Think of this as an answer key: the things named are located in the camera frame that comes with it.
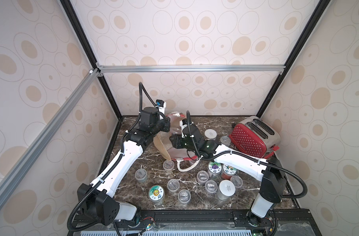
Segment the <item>large white lid canister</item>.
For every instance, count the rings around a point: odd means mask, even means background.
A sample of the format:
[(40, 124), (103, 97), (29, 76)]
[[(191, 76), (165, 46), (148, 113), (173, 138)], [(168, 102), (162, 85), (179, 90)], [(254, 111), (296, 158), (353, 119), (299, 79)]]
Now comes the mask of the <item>large white lid canister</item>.
[(213, 129), (207, 129), (204, 132), (204, 136), (206, 139), (210, 139), (210, 140), (216, 140), (217, 138), (217, 132)]

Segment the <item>burlap canvas bag red lining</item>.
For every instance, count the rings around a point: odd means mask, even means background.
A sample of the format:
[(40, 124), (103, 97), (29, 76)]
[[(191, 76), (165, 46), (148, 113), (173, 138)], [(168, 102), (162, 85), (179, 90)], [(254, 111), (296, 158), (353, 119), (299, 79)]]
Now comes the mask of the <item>burlap canvas bag red lining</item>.
[[(166, 117), (171, 120), (170, 130), (169, 132), (160, 131), (153, 139), (154, 146), (166, 160), (176, 162), (177, 169), (180, 172), (188, 172), (194, 169), (200, 163), (200, 160), (193, 151), (188, 151), (180, 145), (182, 138), (180, 123), (186, 118), (186, 115), (172, 112)], [(183, 161), (190, 161), (191, 165), (182, 169), (180, 165)]]

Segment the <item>purple flower label jar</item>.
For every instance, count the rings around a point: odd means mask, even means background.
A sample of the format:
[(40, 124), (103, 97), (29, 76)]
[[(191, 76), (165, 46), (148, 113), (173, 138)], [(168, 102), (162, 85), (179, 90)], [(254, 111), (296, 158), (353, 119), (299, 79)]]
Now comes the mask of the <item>purple flower label jar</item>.
[(208, 163), (208, 175), (210, 179), (219, 176), (222, 172), (222, 165), (218, 162), (210, 161)]

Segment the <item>red content clear jar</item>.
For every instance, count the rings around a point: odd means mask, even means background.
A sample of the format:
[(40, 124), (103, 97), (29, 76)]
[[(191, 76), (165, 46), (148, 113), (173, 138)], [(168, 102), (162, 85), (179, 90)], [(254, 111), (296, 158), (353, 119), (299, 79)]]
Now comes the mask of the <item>red content clear jar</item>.
[(209, 174), (207, 171), (201, 170), (197, 173), (197, 182), (204, 185), (209, 180)]

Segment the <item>red green label jar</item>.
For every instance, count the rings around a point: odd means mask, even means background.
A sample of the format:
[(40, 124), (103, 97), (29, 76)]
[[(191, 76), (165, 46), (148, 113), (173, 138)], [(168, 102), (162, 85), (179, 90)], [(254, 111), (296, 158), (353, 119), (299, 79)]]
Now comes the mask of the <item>red green label jar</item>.
[(222, 178), (224, 180), (230, 180), (237, 172), (237, 169), (227, 164), (222, 165)]

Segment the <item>clear jar front row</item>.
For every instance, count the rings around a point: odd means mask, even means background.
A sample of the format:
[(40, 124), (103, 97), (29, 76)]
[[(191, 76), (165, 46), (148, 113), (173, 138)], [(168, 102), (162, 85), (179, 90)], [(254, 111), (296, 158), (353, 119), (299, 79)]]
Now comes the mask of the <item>clear jar front row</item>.
[(208, 180), (205, 183), (205, 190), (208, 194), (215, 194), (218, 190), (218, 184), (213, 180)]

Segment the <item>green floral label jar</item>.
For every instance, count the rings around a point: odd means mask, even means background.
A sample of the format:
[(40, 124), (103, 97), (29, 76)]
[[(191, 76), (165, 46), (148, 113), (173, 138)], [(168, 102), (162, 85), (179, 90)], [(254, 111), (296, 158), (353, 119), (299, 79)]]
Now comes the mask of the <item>green floral label jar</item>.
[(139, 183), (144, 183), (147, 181), (148, 179), (148, 173), (145, 169), (141, 168), (141, 169), (138, 169), (136, 172), (135, 172), (135, 179), (137, 180), (137, 182)]

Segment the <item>white lid purple jar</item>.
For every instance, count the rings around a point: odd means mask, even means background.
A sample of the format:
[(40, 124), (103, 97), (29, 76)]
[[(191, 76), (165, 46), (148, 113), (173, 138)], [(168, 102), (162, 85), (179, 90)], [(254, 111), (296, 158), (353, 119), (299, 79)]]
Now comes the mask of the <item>white lid purple jar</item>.
[(221, 201), (226, 201), (233, 196), (235, 192), (235, 185), (230, 180), (223, 180), (218, 186), (217, 197)]

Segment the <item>yellow green lid jar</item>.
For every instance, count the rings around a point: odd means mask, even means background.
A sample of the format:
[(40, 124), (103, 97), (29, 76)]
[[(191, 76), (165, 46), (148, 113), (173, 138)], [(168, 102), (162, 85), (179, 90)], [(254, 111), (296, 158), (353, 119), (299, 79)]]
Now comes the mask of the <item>yellow green lid jar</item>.
[(149, 190), (149, 199), (155, 204), (155, 205), (162, 205), (165, 200), (165, 190), (160, 185), (154, 185)]

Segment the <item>clear small seed jar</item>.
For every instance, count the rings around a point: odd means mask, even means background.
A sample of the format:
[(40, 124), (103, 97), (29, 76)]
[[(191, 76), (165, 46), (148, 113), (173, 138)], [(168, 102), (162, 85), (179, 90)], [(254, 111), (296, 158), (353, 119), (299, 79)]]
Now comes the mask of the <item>clear small seed jar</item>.
[(243, 188), (243, 180), (240, 176), (234, 175), (230, 178), (230, 181), (234, 184), (236, 189), (242, 189)]

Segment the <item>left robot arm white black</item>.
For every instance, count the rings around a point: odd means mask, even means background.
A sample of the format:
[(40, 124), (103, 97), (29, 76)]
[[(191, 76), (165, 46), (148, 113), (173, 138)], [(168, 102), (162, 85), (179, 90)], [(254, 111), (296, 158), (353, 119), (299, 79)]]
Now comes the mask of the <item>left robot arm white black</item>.
[(106, 169), (90, 184), (77, 190), (79, 202), (67, 220), (70, 232), (80, 232), (96, 224), (105, 226), (124, 220), (138, 226), (141, 209), (133, 204), (118, 202), (115, 192), (132, 164), (144, 153), (159, 132), (169, 132), (170, 118), (164, 115), (165, 102), (157, 100), (151, 107), (143, 107), (143, 96), (148, 95), (139, 83), (139, 114), (135, 123), (121, 138), (120, 151)]

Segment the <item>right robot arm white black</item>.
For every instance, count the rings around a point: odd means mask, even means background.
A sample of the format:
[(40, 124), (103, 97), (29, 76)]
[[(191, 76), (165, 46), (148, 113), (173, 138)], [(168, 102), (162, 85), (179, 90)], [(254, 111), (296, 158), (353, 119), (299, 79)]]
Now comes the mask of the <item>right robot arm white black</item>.
[[(206, 140), (198, 127), (191, 121), (191, 115), (186, 113), (186, 119), (180, 122), (181, 133), (170, 136), (170, 142), (176, 149), (184, 148), (194, 152), (202, 160), (214, 160), (221, 164), (232, 166), (261, 182), (260, 192), (254, 200), (247, 217), (260, 221), (267, 216), (269, 210), (283, 198), (299, 199), (308, 193), (308, 187), (303, 179), (295, 173), (284, 169), (276, 158), (256, 158), (251, 155), (233, 150), (226, 145), (208, 139)], [(296, 195), (284, 195), (287, 177), (292, 176), (302, 186), (302, 192)]]

